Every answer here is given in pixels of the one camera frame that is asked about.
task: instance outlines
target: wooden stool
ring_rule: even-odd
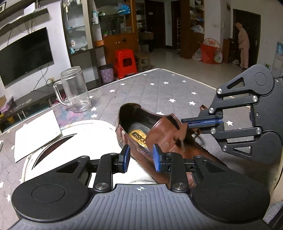
[[[139,72],[143,72],[144,67],[146,70],[151,69],[149,53],[135,52],[135,58],[137,59]]]

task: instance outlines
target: plastic bag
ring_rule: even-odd
[[[118,14],[130,14],[131,9],[127,5],[122,4],[122,7],[118,10]]]
[[[196,26],[192,27],[191,30],[193,30],[194,33],[202,33],[202,34],[204,34],[204,30],[203,30],[201,25],[196,25]]]
[[[216,47],[207,46],[205,44],[200,45],[201,55],[202,55],[202,62],[207,64],[214,64],[214,53],[216,51]]]

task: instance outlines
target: person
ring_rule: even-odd
[[[248,34],[246,30],[243,28],[243,25],[239,22],[236,24],[237,29],[239,30],[239,49],[241,50],[241,64],[240,67],[242,71],[248,69],[248,51],[250,49],[250,41],[248,39]]]

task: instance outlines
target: cardboard box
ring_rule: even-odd
[[[5,95],[0,97],[0,108],[5,105],[6,101],[7,101],[7,99],[6,99]]]
[[[153,33],[152,32],[139,32],[139,40],[152,40]]]

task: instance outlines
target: doorway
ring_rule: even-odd
[[[247,31],[248,38],[250,41],[249,50],[249,62],[248,65],[251,67],[258,61],[258,50],[260,47],[260,27],[261,27],[261,16],[259,14],[251,13],[244,10],[233,9],[233,39],[238,40],[238,29],[235,24],[239,22],[243,25],[243,28]],[[236,51],[236,58],[241,59],[240,50]]]
[[[148,32],[153,32],[154,47],[165,48],[164,2],[145,0],[145,18]]]
[[[171,14],[172,14],[172,49],[176,50],[178,43],[177,19],[180,18],[180,14],[181,14],[180,1],[171,2]]]

